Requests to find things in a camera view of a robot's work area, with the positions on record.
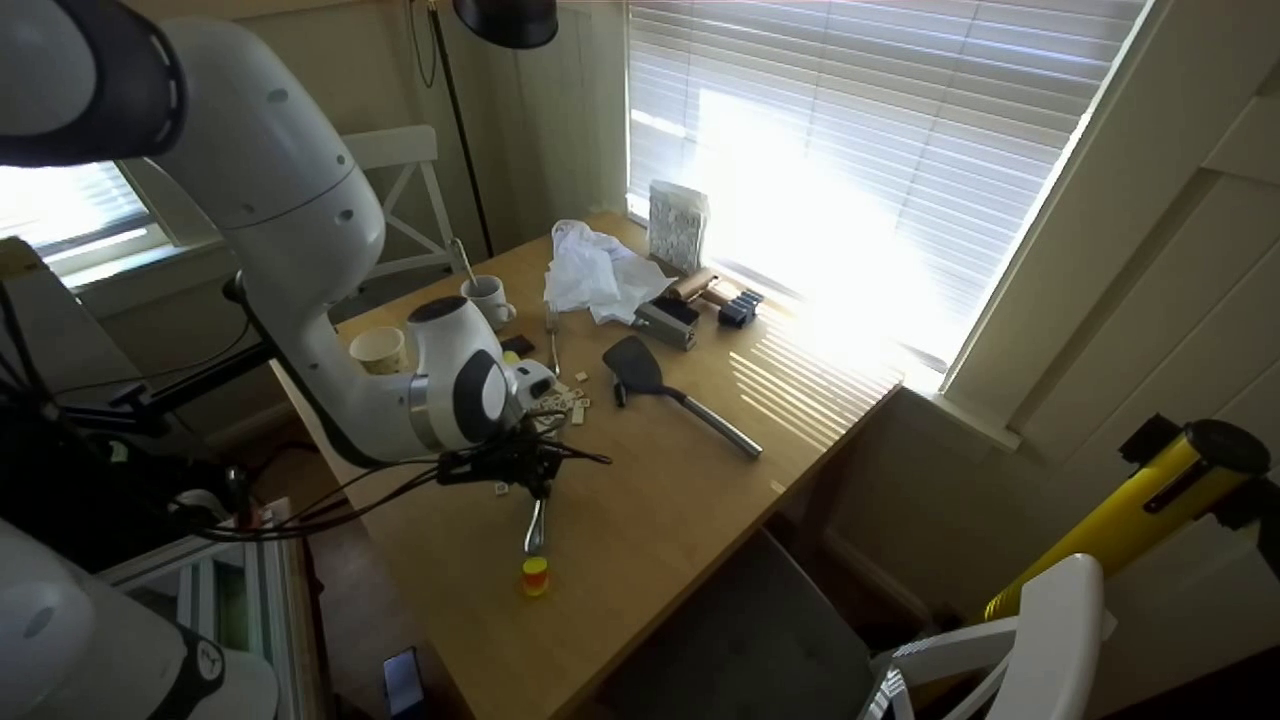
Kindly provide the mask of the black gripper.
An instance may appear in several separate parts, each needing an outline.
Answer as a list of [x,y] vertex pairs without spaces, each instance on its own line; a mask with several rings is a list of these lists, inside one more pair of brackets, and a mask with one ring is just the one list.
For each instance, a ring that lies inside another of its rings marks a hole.
[[477,451],[445,451],[436,463],[438,486],[516,486],[537,501],[550,495],[550,479],[562,463],[562,444],[537,429],[506,429]]

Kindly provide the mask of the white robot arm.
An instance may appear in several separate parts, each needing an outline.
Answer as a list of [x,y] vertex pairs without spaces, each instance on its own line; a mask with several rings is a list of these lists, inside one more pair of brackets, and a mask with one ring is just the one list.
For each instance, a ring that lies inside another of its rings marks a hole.
[[[0,162],[159,166],[238,256],[249,317],[364,463],[518,479],[537,438],[494,333],[464,295],[410,314],[417,367],[364,373],[329,309],[385,249],[385,213],[316,101],[227,20],[118,0],[0,0]],[[0,720],[277,720],[268,661],[188,633],[0,523]]]

